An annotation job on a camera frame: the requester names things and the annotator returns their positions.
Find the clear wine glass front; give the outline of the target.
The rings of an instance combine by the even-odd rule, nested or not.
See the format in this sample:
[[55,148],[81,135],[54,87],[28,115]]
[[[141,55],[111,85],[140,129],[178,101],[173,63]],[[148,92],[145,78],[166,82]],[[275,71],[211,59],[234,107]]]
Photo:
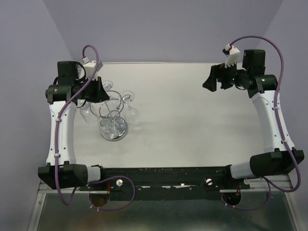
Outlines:
[[116,129],[114,123],[108,117],[100,117],[98,119],[98,125],[101,135],[106,140],[112,140],[116,137]]

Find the clear wine glass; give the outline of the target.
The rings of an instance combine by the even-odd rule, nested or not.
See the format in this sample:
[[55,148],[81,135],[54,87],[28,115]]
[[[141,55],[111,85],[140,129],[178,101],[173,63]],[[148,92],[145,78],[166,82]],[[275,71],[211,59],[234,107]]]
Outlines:
[[110,80],[105,80],[102,82],[102,85],[103,85],[103,89],[108,92],[112,89],[113,87],[113,82],[110,81]]
[[139,111],[131,106],[131,102],[134,100],[135,95],[132,91],[126,90],[120,93],[121,101],[127,106],[124,112],[124,118],[129,125],[137,126],[140,123]]
[[108,117],[100,117],[98,119],[98,125],[101,135],[106,140],[112,140],[116,137],[116,129],[114,123]]
[[91,112],[92,105],[90,102],[86,100],[82,100],[80,105],[78,106],[79,112],[86,123],[91,123],[92,121],[92,112]]

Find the chrome wine glass rack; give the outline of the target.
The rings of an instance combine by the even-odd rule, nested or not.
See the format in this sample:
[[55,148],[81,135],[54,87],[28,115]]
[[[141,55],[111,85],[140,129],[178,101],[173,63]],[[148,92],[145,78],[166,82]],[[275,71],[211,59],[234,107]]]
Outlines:
[[108,117],[111,119],[116,128],[116,137],[107,141],[119,141],[128,133],[128,123],[121,115],[124,109],[124,104],[121,101],[121,96],[118,91],[110,90],[107,94],[110,96],[110,100],[100,103],[97,111],[95,110],[93,103],[91,103],[91,112],[95,117],[97,117],[97,123],[100,117]]

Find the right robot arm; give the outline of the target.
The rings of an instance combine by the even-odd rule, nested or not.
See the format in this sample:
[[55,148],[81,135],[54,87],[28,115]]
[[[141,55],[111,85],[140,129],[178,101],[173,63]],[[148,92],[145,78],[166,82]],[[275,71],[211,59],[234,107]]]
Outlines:
[[242,69],[237,69],[240,51],[235,46],[226,46],[223,53],[227,56],[226,62],[211,66],[203,88],[215,92],[220,83],[223,90],[242,87],[248,92],[260,122],[264,153],[250,157],[247,162],[231,165],[230,172],[221,177],[222,185],[231,189],[239,179],[287,175],[295,168],[291,155],[300,163],[304,153],[295,148],[287,134],[280,97],[275,95],[277,78],[265,74],[265,51],[245,50]]

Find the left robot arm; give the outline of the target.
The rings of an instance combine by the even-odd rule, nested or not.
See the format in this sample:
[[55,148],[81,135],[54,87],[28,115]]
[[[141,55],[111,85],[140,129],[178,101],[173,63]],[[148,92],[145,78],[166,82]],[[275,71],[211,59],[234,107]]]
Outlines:
[[50,188],[82,187],[88,183],[102,190],[107,183],[100,165],[86,166],[76,163],[74,153],[74,120],[78,100],[102,103],[109,100],[102,79],[95,68],[101,62],[60,61],[58,77],[45,91],[51,114],[51,141],[44,167],[38,168],[38,177]]

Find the clear wine glass far left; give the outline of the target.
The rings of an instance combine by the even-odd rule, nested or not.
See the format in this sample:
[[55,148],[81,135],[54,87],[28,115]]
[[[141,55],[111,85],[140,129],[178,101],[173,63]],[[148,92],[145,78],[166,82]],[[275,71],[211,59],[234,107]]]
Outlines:
[[113,87],[113,82],[110,81],[110,80],[105,80],[102,82],[102,85],[103,85],[103,89],[108,92],[112,89]]

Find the clear wine glass far right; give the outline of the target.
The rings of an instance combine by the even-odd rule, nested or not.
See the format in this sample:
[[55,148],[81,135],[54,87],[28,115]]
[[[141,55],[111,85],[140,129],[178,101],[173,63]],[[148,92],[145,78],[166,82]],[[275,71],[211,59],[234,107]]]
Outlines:
[[124,112],[124,118],[129,125],[137,126],[140,123],[139,111],[131,106],[131,102],[134,100],[135,95],[132,91],[126,90],[120,93],[121,101],[127,106]]

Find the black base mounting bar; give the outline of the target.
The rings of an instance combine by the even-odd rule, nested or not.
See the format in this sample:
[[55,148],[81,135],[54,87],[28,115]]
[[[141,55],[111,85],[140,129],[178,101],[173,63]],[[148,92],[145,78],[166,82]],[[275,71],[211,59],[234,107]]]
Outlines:
[[81,191],[110,190],[112,201],[219,200],[220,192],[250,187],[231,177],[229,167],[105,168],[106,183],[80,187]]

